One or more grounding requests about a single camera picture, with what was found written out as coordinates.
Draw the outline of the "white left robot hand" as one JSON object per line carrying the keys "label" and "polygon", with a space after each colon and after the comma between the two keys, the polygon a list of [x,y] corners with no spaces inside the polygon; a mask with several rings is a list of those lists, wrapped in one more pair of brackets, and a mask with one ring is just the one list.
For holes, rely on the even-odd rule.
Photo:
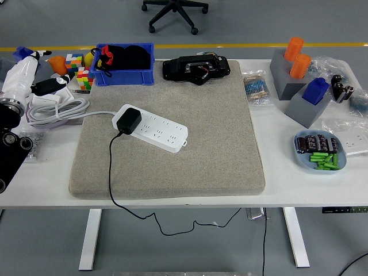
{"label": "white left robot hand", "polygon": [[69,74],[67,72],[67,74],[57,78],[49,78],[35,85],[33,84],[39,59],[51,53],[51,51],[34,51],[14,65],[6,74],[1,100],[10,99],[20,102],[25,100],[31,93],[36,96],[43,96],[57,92],[66,87],[74,78],[74,73]]}

